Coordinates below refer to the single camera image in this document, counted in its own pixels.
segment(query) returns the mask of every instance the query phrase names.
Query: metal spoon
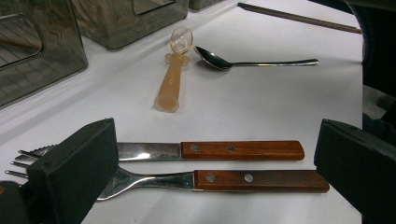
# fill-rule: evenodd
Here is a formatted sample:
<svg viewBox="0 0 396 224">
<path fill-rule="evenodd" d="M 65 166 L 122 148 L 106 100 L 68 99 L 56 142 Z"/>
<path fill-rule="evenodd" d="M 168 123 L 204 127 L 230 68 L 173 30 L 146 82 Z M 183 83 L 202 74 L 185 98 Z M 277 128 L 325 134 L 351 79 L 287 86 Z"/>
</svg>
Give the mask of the metal spoon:
<svg viewBox="0 0 396 224">
<path fill-rule="evenodd" d="M 228 70 L 233 66 L 307 66 L 319 64 L 319 61 L 317 59 L 277 63 L 229 63 L 217 56 L 216 54 L 207 51 L 206 49 L 202 49 L 200 47 L 194 47 L 194 49 L 195 52 L 197 52 L 197 54 L 199 54 L 205 62 L 215 68 L 222 70 Z"/>
</svg>

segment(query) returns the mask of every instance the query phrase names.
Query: plastic container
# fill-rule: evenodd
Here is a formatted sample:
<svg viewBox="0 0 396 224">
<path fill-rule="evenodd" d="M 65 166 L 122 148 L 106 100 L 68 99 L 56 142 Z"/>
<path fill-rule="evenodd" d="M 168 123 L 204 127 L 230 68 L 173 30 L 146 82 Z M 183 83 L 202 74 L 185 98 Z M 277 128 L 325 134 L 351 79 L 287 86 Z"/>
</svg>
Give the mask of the plastic container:
<svg viewBox="0 0 396 224">
<path fill-rule="evenodd" d="M 88 65 L 69 0 L 1 0 L 0 31 L 0 107 Z"/>
<path fill-rule="evenodd" d="M 221 2 L 224 0 L 190 0 L 189 8 L 193 10 L 201 10 L 204 7 L 209 7 L 217 2 Z"/>
<path fill-rule="evenodd" d="M 82 35 L 109 50 L 187 17 L 188 0 L 72 0 Z"/>
</svg>

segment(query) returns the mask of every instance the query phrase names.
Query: rivet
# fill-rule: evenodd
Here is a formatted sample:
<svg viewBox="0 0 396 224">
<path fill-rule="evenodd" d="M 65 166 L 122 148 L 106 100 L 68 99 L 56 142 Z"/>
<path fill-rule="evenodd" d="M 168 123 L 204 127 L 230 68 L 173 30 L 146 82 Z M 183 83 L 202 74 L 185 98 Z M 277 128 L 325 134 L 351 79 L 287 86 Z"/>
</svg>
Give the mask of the rivet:
<svg viewBox="0 0 396 224">
<path fill-rule="evenodd" d="M 191 147 L 190 147 L 190 149 L 191 149 L 192 151 L 198 151 L 198 150 L 199 150 L 199 147 L 198 147 L 198 145 L 196 145 L 196 144 L 192 144 Z"/>
<path fill-rule="evenodd" d="M 253 181 L 253 176 L 250 174 L 245 174 L 245 180 L 250 183 Z"/>
<path fill-rule="evenodd" d="M 230 145 L 227 146 L 227 150 L 234 151 L 235 147 L 232 144 L 230 144 Z"/>
<path fill-rule="evenodd" d="M 210 183 L 212 183 L 213 181 L 215 181 L 215 176 L 211 173 L 206 175 L 206 180 Z"/>
</svg>

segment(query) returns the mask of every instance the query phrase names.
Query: fork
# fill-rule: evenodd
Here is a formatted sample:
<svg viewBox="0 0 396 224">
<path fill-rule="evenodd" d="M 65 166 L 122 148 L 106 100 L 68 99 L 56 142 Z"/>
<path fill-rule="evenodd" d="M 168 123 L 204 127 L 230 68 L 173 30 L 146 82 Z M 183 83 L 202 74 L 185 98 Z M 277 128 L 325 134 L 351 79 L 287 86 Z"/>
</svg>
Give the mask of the fork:
<svg viewBox="0 0 396 224">
<path fill-rule="evenodd" d="M 20 151 L 35 159 L 35 154 Z M 13 161 L 12 165 L 28 168 L 29 165 Z M 6 174 L 29 178 L 27 174 L 6 171 Z M 128 189 L 141 187 L 186 189 L 197 191 L 240 192 L 313 192 L 325 193 L 329 183 L 315 170 L 195 170 L 192 172 L 142 175 L 117 167 L 97 201 L 114 198 Z"/>
</svg>

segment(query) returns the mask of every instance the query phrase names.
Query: white surface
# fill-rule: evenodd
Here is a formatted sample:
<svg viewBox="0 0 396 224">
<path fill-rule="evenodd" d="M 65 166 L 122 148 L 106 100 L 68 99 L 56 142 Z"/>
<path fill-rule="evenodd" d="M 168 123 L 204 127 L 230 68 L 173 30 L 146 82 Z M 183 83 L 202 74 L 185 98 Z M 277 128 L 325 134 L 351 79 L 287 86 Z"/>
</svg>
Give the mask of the white surface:
<svg viewBox="0 0 396 224">
<path fill-rule="evenodd" d="M 0 111 L 0 170 L 17 150 L 63 141 L 80 127 L 114 118 L 124 142 L 299 140 L 303 161 L 130 162 L 136 173 L 194 169 L 315 169 L 322 119 L 361 127 L 362 37 L 236 7 L 227 0 L 166 27 L 119 52 L 84 38 L 86 71 Z M 358 26 L 352 15 L 303 0 L 249 4 Z M 320 60 L 316 67 L 237 67 L 220 72 L 192 52 L 182 70 L 180 108 L 166 114 L 153 102 L 167 69 L 164 55 L 178 26 L 194 43 L 231 62 Z M 2 180 L 17 177 L 0 174 Z M 326 194 L 200 193 L 135 189 L 96 203 L 84 223 L 361 223 L 333 188 Z"/>
</svg>

